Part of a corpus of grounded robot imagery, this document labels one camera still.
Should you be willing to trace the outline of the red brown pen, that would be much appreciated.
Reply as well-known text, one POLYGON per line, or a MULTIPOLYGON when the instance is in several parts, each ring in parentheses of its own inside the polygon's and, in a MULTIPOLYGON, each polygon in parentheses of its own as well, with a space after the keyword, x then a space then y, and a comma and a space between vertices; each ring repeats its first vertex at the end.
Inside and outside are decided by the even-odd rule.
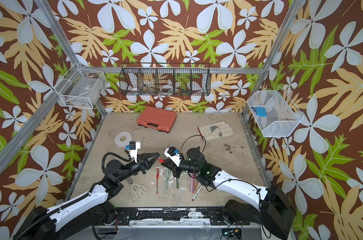
POLYGON ((199 182, 197 181, 197 175, 194 174, 194 176, 195 176, 195 178, 194 178, 194 188, 193 188, 193 190, 194 190, 194 193, 195 193, 197 191, 197 189, 198 189, 199 182))

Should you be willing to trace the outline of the pink marker pen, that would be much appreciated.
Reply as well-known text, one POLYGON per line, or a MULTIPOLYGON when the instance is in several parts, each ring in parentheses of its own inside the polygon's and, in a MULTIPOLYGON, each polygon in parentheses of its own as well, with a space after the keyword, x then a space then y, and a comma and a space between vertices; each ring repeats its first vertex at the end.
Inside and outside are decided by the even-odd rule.
POLYGON ((191 193, 195 193, 195 178, 191 177, 191 193))

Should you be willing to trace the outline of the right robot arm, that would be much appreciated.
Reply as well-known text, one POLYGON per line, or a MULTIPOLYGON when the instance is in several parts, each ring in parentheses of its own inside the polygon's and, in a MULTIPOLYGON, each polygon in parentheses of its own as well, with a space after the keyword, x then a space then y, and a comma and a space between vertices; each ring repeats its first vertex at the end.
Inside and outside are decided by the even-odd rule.
POLYGON ((222 209, 227 223, 256 223, 279 239, 288 238, 296 211, 279 187, 261 187, 238 179, 209 164, 199 147, 189 149, 186 158, 174 146, 167 148, 164 155, 162 166, 171 170, 175 178, 186 172, 207 190, 224 191, 243 200, 242 203, 227 201, 222 209))

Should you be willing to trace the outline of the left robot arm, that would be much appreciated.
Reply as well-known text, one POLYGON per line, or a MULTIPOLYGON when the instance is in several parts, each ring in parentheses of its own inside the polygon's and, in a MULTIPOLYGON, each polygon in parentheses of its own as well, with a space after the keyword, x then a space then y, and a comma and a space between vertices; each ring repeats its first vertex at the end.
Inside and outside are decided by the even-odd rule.
POLYGON ((159 153, 140 154, 137 161, 120 162, 120 156, 101 162, 104 177, 90 189, 60 205, 38 207, 27 216, 15 240, 65 240, 89 226, 111 224, 115 220, 115 206, 110 203, 123 188, 122 181, 138 173, 145 174, 160 157, 159 153))

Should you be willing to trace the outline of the light green pen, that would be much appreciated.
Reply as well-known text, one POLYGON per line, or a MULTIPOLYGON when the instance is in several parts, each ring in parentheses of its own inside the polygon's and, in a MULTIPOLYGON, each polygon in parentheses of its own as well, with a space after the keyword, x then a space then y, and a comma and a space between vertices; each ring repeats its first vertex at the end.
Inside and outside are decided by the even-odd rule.
POLYGON ((169 169, 165 170, 165 190, 168 191, 169 187, 169 169))

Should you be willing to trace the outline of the red pen on table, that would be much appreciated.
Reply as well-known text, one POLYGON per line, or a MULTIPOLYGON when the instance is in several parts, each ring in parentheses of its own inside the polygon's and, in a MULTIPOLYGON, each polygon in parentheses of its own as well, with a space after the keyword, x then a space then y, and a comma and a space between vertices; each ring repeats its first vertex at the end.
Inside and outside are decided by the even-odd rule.
POLYGON ((159 174, 160 174, 160 169, 156 168, 156 194, 158 194, 158 192, 159 192, 159 186, 158 186, 159 174))

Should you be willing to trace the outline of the brown white marker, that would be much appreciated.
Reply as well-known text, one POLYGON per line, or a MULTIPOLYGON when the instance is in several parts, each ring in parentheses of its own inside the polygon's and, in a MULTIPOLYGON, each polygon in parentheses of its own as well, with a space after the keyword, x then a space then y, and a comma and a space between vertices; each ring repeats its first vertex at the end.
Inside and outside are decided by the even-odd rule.
POLYGON ((198 187, 198 189, 196 190, 196 192, 195 192, 195 194, 194 194, 194 196, 193 196, 193 198, 192 198, 192 201, 195 201, 195 199, 197 198, 198 194, 200 193, 200 191, 201 191, 202 187, 203 187, 202 185, 200 185, 200 186, 198 187))

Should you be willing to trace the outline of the white tape roll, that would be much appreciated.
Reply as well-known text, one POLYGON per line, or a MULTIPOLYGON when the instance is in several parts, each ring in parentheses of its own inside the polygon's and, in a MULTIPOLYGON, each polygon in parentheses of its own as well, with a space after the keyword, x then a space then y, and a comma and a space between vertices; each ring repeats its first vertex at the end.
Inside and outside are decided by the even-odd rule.
POLYGON ((129 132, 121 132, 114 138, 114 143, 118 147, 125 147, 132 141, 132 135, 129 132))

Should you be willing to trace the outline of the red plastic tool case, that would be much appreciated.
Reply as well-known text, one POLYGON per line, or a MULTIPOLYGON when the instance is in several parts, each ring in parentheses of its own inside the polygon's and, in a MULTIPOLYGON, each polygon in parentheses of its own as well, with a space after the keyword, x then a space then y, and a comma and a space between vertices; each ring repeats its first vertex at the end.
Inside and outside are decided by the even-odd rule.
POLYGON ((175 112, 155 107, 146 107, 136 120, 138 126, 169 133, 177 115, 175 112))

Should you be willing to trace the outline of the white canvas work glove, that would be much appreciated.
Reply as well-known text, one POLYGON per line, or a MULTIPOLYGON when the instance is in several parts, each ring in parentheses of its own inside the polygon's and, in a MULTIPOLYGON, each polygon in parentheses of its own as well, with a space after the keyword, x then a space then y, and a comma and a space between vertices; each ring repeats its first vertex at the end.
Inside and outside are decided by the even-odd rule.
POLYGON ((226 122, 217 122, 198 127, 198 131, 206 141, 230 137, 234 134, 233 128, 226 122))

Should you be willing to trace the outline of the blue object in basket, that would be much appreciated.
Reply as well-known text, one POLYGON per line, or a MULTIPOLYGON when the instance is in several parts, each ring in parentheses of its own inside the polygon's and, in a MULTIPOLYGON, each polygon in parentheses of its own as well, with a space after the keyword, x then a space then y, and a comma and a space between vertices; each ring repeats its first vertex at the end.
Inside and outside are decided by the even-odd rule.
POLYGON ((256 113, 256 116, 258 117, 266 117, 267 111, 264 107, 255 107, 253 108, 254 112, 256 113))

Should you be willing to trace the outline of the white mesh basket right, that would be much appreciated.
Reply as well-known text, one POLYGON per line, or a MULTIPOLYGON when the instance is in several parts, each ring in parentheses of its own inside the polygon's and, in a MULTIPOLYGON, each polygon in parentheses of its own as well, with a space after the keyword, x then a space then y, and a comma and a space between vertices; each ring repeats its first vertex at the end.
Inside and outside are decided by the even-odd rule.
POLYGON ((247 104, 266 138, 289 137, 304 119, 304 114, 281 87, 278 90, 256 91, 247 104), (267 116, 256 116, 253 110, 255 107, 264 107, 267 116))

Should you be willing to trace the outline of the beige handled scissors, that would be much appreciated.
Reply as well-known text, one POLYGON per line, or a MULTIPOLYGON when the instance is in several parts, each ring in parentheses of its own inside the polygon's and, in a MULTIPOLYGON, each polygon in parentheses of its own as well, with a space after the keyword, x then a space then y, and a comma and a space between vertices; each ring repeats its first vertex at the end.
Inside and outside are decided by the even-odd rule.
POLYGON ((149 188, 146 185, 137 184, 132 178, 127 178, 127 182, 130 186, 130 199, 132 202, 138 203, 140 194, 146 195, 149 193, 149 188))

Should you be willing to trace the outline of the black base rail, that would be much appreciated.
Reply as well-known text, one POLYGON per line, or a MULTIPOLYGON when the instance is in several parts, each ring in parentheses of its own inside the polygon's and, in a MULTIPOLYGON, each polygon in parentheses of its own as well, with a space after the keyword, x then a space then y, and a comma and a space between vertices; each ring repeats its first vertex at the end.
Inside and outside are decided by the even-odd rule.
POLYGON ((118 226, 140 225, 203 225, 224 226, 227 224, 223 207, 163 207, 163 208, 116 208, 118 226))

